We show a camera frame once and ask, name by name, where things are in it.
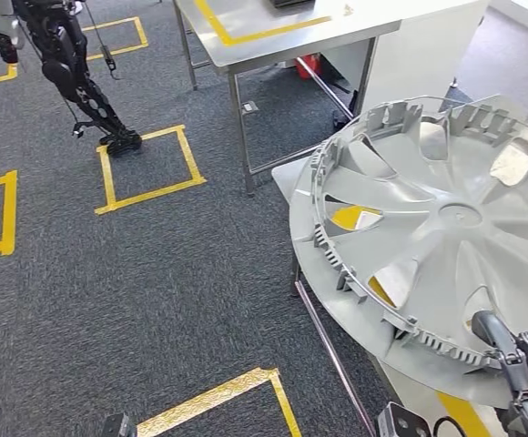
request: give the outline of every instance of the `yellow marking on table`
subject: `yellow marking on table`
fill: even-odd
[[[4,186],[3,223],[2,225],[0,253],[11,255],[15,250],[15,210],[18,191],[18,171],[12,170],[0,176]]]
[[[449,394],[436,391],[438,399],[446,409],[448,415],[458,422],[466,433],[476,437],[492,437],[468,401],[455,398]]]
[[[195,5],[199,10],[212,28],[215,31],[219,39],[224,46],[236,46],[238,44],[248,43],[250,41],[256,41],[258,39],[266,38],[268,36],[275,36],[285,34],[286,32],[292,32],[297,29],[303,29],[304,27],[310,27],[312,25],[319,25],[321,23],[326,23],[327,21],[331,21],[330,16],[321,16],[319,18],[315,18],[313,20],[303,21],[301,23],[295,23],[293,25],[283,25],[282,27],[276,27],[275,29],[264,30],[263,32],[256,32],[254,34],[249,34],[244,36],[230,36],[224,25],[220,22],[215,13],[208,5],[207,0],[195,0]]]
[[[246,391],[263,385],[267,381],[270,381],[274,389],[290,434],[293,437],[301,437],[301,431],[298,429],[298,425],[296,423],[290,403],[280,383],[278,369],[265,371],[260,368],[244,373],[237,378],[199,394],[193,399],[184,401],[166,412],[162,412],[145,422],[139,423],[137,426],[137,431],[139,437],[156,437],[203,412],[207,412]]]
[[[359,220],[359,216],[361,216],[362,212],[369,212],[376,216],[381,214],[381,211],[378,209],[353,205],[350,207],[337,209],[332,217],[332,220],[344,229],[355,230],[356,222]]]
[[[197,168],[197,164],[195,162],[193,154],[191,152],[191,148],[189,146],[187,139],[185,137],[184,129],[185,129],[184,125],[168,127],[166,129],[161,129],[156,132],[150,132],[148,134],[145,134],[141,136],[141,138],[143,139],[143,141],[144,141],[172,133],[177,134],[178,141],[179,142],[181,150],[183,153],[183,157],[187,164],[187,168],[189,169],[189,173],[191,175],[191,179],[179,182],[174,185],[170,185],[169,187],[159,188],[147,193],[139,194],[137,196],[132,196],[130,198],[123,198],[121,200],[116,200],[116,198],[114,191],[114,183],[112,178],[112,168],[110,166],[110,161],[108,157],[108,153],[107,152],[107,146],[101,146],[97,148],[96,151],[98,152],[101,158],[101,166],[102,168],[104,188],[106,194],[107,204],[104,207],[95,209],[95,212],[98,215],[105,214],[107,212],[116,211],[116,209],[119,208],[128,207],[136,203],[141,203],[145,200],[150,200],[152,198],[159,198],[161,196],[172,194],[185,188],[195,187],[206,182],[206,179],[202,177],[199,173],[199,168]]]
[[[138,50],[140,48],[144,48],[144,47],[148,47],[149,46],[149,40],[147,39],[147,36],[144,34],[144,29],[142,28],[142,23],[141,21],[141,18],[138,16],[132,16],[129,18],[124,18],[122,20],[116,20],[116,21],[110,21],[109,23],[101,23],[100,25],[96,25],[98,29],[104,29],[105,27],[110,27],[111,25],[122,25],[124,23],[134,23],[135,28],[137,31],[137,34],[138,35],[139,38],[139,44],[136,46],[128,46],[128,47],[122,47],[122,48],[117,48],[116,50],[111,50],[110,54],[111,55],[120,55],[122,53],[128,53],[128,52],[133,52],[135,50]],[[82,29],[82,32],[88,32],[95,30],[95,27],[93,25],[88,26],[88,27],[84,27]],[[88,56],[86,58],[87,61],[92,61],[94,59],[101,59],[104,57],[103,54],[98,53],[95,55],[91,55]]]

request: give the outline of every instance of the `black cable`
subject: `black cable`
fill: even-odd
[[[88,2],[84,1],[83,3],[86,7],[86,11],[88,11],[88,14],[90,15],[90,21],[92,21],[92,25],[95,27],[95,31],[96,32],[96,36],[98,36],[98,41],[100,41],[101,45],[104,46],[104,43],[102,42],[102,38],[100,36],[100,32],[98,32],[98,26],[95,21],[95,18],[92,16],[92,13],[90,12],[90,8],[88,7]]]
[[[440,427],[442,423],[444,422],[450,422],[455,425],[455,428],[456,428],[462,437],[467,437],[466,432],[464,432],[463,428],[458,424],[458,422],[452,419],[450,416],[440,417],[440,419],[436,421],[436,423],[433,424],[433,431],[432,431],[433,437],[438,437],[438,429]]]

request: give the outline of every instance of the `white table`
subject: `white table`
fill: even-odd
[[[316,0],[279,9],[272,6],[270,0],[174,0],[174,4],[193,89],[197,88],[196,68],[212,64],[220,74],[227,74],[233,116],[238,126],[242,169],[249,195],[254,192],[254,175],[301,156],[309,149],[252,168],[243,124],[246,110],[240,98],[238,74],[368,41],[369,49],[356,67],[359,72],[356,82],[359,94],[355,114],[348,113],[347,105],[317,76],[312,75],[334,103],[351,118],[359,114],[363,102],[377,38],[397,30],[400,24],[397,14],[392,11],[392,0],[356,3]],[[197,35],[210,62],[191,62],[181,14]]]
[[[478,101],[476,104],[486,104],[492,107],[501,107],[507,110],[513,117],[528,121],[528,115],[526,115],[523,108],[506,97],[489,97]],[[272,170],[272,177],[279,187],[282,197],[284,197],[284,199],[286,201],[290,202],[292,193],[295,192],[295,187],[297,180],[300,177],[301,173],[304,166],[307,165],[308,160],[309,158],[301,158],[296,161],[273,168]],[[301,275],[301,271],[298,267],[298,262],[294,265],[293,269],[295,276]],[[310,303],[308,294],[304,289],[298,291],[314,322],[315,326],[319,331],[319,334],[321,336],[323,344],[327,349],[327,352],[340,374],[350,399],[353,403],[359,418],[363,422],[366,423],[370,418],[366,417],[366,413],[364,412],[363,404],[356,396],[355,389],[350,384],[347,371],[341,363],[341,360],[335,351],[332,343],[327,336],[324,327],[320,322],[320,319]],[[395,395],[403,401],[406,408],[409,408],[410,410],[426,418],[430,425],[435,422],[437,418],[449,413],[447,412],[448,406],[441,403],[436,391],[415,381],[412,381],[410,378],[389,367],[384,362],[374,360],[374,364],[375,364],[378,373],[387,379],[387,385],[393,388],[395,391]],[[478,416],[477,420],[480,420],[484,424],[487,435],[492,437],[504,437],[506,435],[496,419],[496,416],[492,408],[475,404],[470,404],[468,408],[470,409],[470,412],[475,412]]]

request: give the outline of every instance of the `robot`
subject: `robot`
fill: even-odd
[[[82,137],[84,127],[98,127],[111,156],[138,149],[141,138],[126,128],[108,99],[90,78],[86,63],[88,39],[78,20],[70,14],[73,0],[0,0],[0,56],[16,64],[18,50],[30,40],[42,61],[43,75],[55,85],[67,102],[73,102],[92,121],[79,122],[73,134]],[[27,30],[21,22],[25,23]],[[116,68],[110,51],[102,45],[103,55],[112,72]]]

